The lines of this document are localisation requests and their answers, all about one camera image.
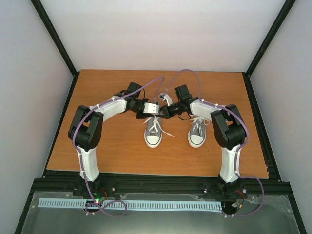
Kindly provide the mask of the white shoelace of sneaker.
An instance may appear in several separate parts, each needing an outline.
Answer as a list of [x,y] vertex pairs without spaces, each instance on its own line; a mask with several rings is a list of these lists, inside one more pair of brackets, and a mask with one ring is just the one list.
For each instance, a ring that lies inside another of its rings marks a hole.
[[204,138],[206,135],[206,126],[210,123],[211,121],[204,117],[194,116],[191,123],[190,135],[196,135]]
[[165,133],[165,134],[167,134],[167,135],[169,135],[171,137],[174,137],[174,135],[164,131],[162,129],[160,123],[161,123],[160,118],[154,116],[154,117],[148,118],[142,124],[147,124],[146,130],[147,130],[148,133],[154,133],[154,134],[158,134],[159,133],[160,136],[161,136],[162,133]]

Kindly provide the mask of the grey sneaker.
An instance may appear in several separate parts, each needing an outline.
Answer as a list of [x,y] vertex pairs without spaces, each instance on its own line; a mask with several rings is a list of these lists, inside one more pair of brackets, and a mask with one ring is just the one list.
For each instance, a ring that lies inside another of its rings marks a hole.
[[188,132],[188,142],[191,147],[199,148],[201,147],[207,137],[207,126],[211,123],[210,120],[201,116],[191,116],[191,128]]
[[150,148],[158,147],[162,140],[162,131],[159,118],[150,117],[144,123],[146,123],[144,140],[147,146]]

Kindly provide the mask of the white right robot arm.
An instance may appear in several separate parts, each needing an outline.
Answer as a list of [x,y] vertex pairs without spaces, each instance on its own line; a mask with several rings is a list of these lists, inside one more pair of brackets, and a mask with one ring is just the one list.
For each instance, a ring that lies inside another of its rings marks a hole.
[[172,118],[184,112],[193,115],[197,120],[209,121],[212,124],[214,137],[221,147],[222,161],[219,176],[225,183],[233,183],[240,177],[239,157],[241,149],[248,143],[249,132],[234,104],[227,106],[207,102],[200,97],[193,97],[186,85],[175,88],[178,102],[173,103],[164,92],[159,95],[167,102],[161,107],[161,117]]

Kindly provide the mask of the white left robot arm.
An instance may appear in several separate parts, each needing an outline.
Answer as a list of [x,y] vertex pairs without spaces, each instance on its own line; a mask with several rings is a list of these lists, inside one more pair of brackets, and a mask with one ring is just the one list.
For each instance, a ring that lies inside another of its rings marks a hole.
[[131,82],[127,90],[114,94],[109,100],[94,106],[79,106],[68,131],[68,137],[77,152],[80,164],[80,176],[86,179],[84,190],[90,196],[101,192],[101,183],[95,179],[99,176],[96,147],[100,142],[103,122],[109,118],[133,111],[137,118],[158,114],[160,108],[148,99],[139,99],[144,87]]

